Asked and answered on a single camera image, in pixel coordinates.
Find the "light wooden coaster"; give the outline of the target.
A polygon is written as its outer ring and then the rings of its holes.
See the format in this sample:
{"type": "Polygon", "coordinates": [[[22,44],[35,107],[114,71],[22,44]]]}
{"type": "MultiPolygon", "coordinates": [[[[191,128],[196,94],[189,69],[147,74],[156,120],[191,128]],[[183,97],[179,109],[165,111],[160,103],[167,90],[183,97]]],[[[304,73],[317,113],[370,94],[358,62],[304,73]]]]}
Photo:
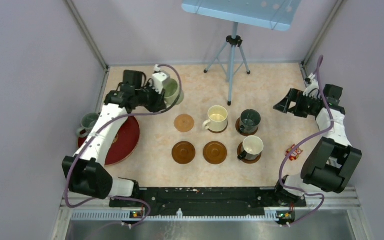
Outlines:
{"type": "Polygon", "coordinates": [[[180,114],[174,120],[174,127],[181,133],[191,131],[195,126],[195,121],[189,114],[180,114]]]}

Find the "dark grey cup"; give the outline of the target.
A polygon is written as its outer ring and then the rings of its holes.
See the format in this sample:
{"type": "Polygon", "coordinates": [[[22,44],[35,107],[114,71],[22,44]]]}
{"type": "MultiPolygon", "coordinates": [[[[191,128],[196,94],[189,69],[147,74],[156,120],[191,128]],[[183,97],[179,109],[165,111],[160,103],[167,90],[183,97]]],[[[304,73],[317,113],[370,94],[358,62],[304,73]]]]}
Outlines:
{"type": "Polygon", "coordinates": [[[254,109],[246,109],[240,115],[240,131],[252,133],[261,122],[261,115],[254,109]]]}

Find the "white cup dark inside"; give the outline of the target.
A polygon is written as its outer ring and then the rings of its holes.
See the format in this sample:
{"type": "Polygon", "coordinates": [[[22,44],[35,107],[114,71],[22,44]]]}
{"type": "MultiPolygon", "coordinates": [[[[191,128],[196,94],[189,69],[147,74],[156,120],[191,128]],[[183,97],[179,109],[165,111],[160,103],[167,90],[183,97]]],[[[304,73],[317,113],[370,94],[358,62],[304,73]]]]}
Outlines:
{"type": "Polygon", "coordinates": [[[242,147],[243,152],[239,159],[247,158],[253,160],[263,152],[265,146],[261,138],[255,135],[250,135],[242,141],[242,147]]]}

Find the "light green mug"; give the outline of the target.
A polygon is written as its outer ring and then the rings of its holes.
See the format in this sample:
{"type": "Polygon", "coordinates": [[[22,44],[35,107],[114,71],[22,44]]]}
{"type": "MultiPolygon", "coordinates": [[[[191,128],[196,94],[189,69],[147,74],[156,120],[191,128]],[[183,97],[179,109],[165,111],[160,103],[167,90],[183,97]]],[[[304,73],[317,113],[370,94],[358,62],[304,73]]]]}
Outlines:
{"type": "Polygon", "coordinates": [[[180,105],[183,102],[184,92],[183,90],[180,91],[179,83],[175,79],[170,78],[164,85],[164,89],[164,101],[167,107],[171,106],[175,102],[178,95],[180,95],[180,97],[177,100],[176,105],[180,105]]]}

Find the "cream mug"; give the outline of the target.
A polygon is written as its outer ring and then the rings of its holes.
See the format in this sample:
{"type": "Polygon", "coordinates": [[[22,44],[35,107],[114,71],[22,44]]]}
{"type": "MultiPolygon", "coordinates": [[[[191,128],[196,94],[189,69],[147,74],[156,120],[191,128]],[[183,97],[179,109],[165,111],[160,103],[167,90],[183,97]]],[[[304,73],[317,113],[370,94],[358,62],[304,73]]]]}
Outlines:
{"type": "Polygon", "coordinates": [[[228,126],[228,111],[220,105],[214,105],[207,111],[208,119],[202,124],[202,128],[206,131],[211,129],[213,131],[221,131],[228,126]]]}

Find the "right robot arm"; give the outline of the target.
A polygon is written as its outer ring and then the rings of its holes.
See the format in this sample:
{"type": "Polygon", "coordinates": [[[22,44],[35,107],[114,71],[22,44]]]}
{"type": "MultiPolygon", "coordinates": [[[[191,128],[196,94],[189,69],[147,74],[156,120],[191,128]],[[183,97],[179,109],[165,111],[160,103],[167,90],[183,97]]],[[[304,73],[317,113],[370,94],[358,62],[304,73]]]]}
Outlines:
{"type": "Polygon", "coordinates": [[[340,194],[347,187],[362,158],[361,150],[354,148],[346,136],[345,108],[340,106],[343,88],[327,84],[322,98],[305,95],[292,88],[273,108],[296,117],[314,116],[321,138],[305,161],[301,173],[286,175],[279,180],[273,200],[279,206],[300,201],[305,192],[340,194]]]}

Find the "dark wooden coaster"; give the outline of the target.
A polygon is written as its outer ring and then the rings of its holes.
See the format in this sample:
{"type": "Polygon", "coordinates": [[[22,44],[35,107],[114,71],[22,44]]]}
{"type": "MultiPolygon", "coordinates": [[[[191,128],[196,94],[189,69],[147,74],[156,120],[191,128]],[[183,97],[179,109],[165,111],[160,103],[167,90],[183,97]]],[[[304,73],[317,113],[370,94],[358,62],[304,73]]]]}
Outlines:
{"type": "Polygon", "coordinates": [[[228,125],[227,125],[223,130],[220,130],[220,131],[213,131],[213,130],[211,130],[210,128],[208,129],[208,131],[211,132],[211,133],[213,133],[213,134],[221,134],[221,133],[223,133],[227,128],[228,128],[228,125]]]}
{"type": "Polygon", "coordinates": [[[219,141],[211,141],[205,145],[203,156],[209,164],[219,165],[226,160],[228,150],[223,143],[219,141]]]}
{"type": "Polygon", "coordinates": [[[237,150],[236,150],[236,154],[237,154],[237,159],[243,163],[246,163],[246,164],[254,164],[256,162],[258,162],[261,157],[262,157],[262,153],[260,153],[255,159],[247,159],[247,158],[241,158],[239,159],[240,155],[243,153],[243,144],[240,143],[237,147],[237,150]]]}
{"type": "Polygon", "coordinates": [[[255,131],[253,131],[253,132],[243,132],[243,131],[240,131],[240,122],[241,122],[241,119],[240,118],[238,118],[237,120],[236,120],[236,123],[235,123],[235,129],[236,129],[236,131],[240,134],[240,135],[242,135],[242,136],[245,136],[245,137],[248,137],[248,136],[253,136],[253,135],[255,135],[258,131],[259,131],[259,127],[257,127],[256,129],[255,129],[255,131]]]}
{"type": "Polygon", "coordinates": [[[194,160],[196,149],[192,143],[180,141],[173,146],[171,155],[176,163],[186,165],[194,160]]]}

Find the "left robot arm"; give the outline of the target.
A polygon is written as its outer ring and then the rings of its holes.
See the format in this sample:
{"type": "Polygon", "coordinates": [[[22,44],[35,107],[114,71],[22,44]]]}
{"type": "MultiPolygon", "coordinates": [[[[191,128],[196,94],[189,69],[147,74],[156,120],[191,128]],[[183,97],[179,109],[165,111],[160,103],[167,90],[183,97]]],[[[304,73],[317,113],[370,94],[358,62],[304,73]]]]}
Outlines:
{"type": "Polygon", "coordinates": [[[117,89],[105,97],[86,141],[73,156],[62,161],[68,191],[96,199],[119,196],[129,207],[140,202],[141,194],[134,189],[134,181],[113,177],[104,166],[114,139],[133,110],[144,107],[149,115],[154,115],[167,108],[164,87],[169,79],[164,71],[154,72],[150,79],[141,71],[123,73],[117,89]]]}

